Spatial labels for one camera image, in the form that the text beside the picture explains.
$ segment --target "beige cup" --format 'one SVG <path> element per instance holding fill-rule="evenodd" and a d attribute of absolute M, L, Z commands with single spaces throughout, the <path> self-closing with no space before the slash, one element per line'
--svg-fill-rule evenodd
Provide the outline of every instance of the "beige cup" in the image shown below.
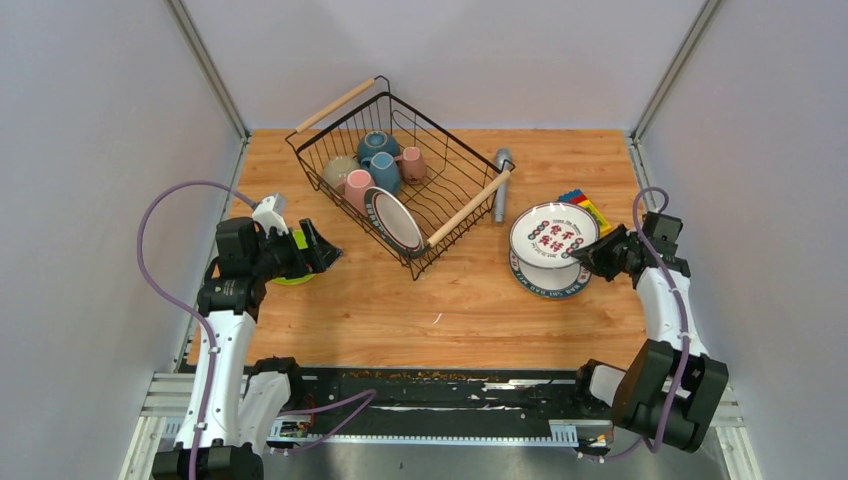
<path fill-rule="evenodd" d="M 424 183 L 427 178 L 427 164 L 418 147 L 406 147 L 400 156 L 400 171 L 403 179 L 410 185 Z"/>
<path fill-rule="evenodd" d="M 375 186 L 374 179 L 366 170 L 354 170 L 344 180 L 344 197 L 357 210 L 365 213 L 365 190 Z"/>
<path fill-rule="evenodd" d="M 359 162 L 356 161 L 353 155 L 340 155 L 327 162 L 321 176 L 324 177 L 324 180 L 330 186 L 341 192 L 345 177 L 358 168 Z"/>

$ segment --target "wood grain surface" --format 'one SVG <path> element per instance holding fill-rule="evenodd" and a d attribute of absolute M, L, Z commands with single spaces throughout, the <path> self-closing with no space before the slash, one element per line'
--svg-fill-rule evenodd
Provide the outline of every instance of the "wood grain surface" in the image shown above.
<path fill-rule="evenodd" d="M 626 367 L 641 347 L 644 316 L 628 278 L 593 278 L 575 297 L 549 300 L 524 290 L 507 265 L 507 235 L 517 215 L 574 188 L 613 224 L 632 223 L 638 186 L 620 132 L 453 132 L 489 159 L 499 148 L 512 151 L 517 168 L 506 222 L 494 225 L 487 216 L 414 282 L 312 189 L 284 141 L 289 133 L 254 134 L 239 189 L 255 200 L 282 193 L 287 223 L 311 218 L 344 257 L 303 285 L 268 285 L 250 363 L 276 355 L 294 356 L 301 365 L 576 368 L 596 358 Z M 249 214 L 236 203 L 234 216 Z"/>

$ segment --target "blue mug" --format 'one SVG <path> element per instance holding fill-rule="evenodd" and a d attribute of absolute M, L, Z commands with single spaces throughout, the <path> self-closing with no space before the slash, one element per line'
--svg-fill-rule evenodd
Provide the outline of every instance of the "blue mug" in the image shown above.
<path fill-rule="evenodd" d="M 393 157 L 397 157 L 400 155 L 400 145 L 398 145 L 395 137 L 386 132 L 376 130 L 366 133 L 356 148 L 356 155 L 360 161 L 368 157 L 373 157 L 379 152 L 386 152 Z"/>
<path fill-rule="evenodd" d="M 400 169 L 395 163 L 395 158 L 386 152 L 378 152 L 373 157 L 362 159 L 362 168 L 367 170 L 374 178 L 377 186 L 397 195 L 401 187 Z"/>

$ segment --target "white plate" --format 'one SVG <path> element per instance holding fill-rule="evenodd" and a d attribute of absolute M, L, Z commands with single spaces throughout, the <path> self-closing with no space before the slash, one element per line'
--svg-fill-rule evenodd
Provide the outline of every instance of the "white plate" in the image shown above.
<path fill-rule="evenodd" d="M 598 240 L 598 222 L 570 203 L 551 202 L 522 213 L 509 232 L 509 246 L 522 262 L 537 268 L 577 263 L 569 253 Z"/>
<path fill-rule="evenodd" d="M 380 187 L 365 191 L 365 214 L 383 240 L 406 256 L 424 252 L 424 237 L 409 210 L 394 195 Z"/>
<path fill-rule="evenodd" d="M 536 268 L 522 262 L 515 252 L 509 251 L 509 268 L 516 280 L 532 293 L 545 298 L 568 298 L 580 293 L 592 274 L 582 265 L 572 265 L 556 270 Z"/>

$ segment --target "gray floor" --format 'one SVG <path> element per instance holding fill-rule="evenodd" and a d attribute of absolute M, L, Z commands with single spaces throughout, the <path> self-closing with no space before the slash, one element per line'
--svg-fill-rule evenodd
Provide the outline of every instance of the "gray floor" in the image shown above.
<path fill-rule="evenodd" d="M 616 431 L 624 449 L 635 436 Z M 598 465 L 559 448 L 451 447 L 327 444 L 302 455 L 266 455 L 270 480 L 729 480 L 718 439 L 711 430 L 700 450 L 684 453 L 665 447 L 658 455 L 647 448 L 619 462 Z"/>

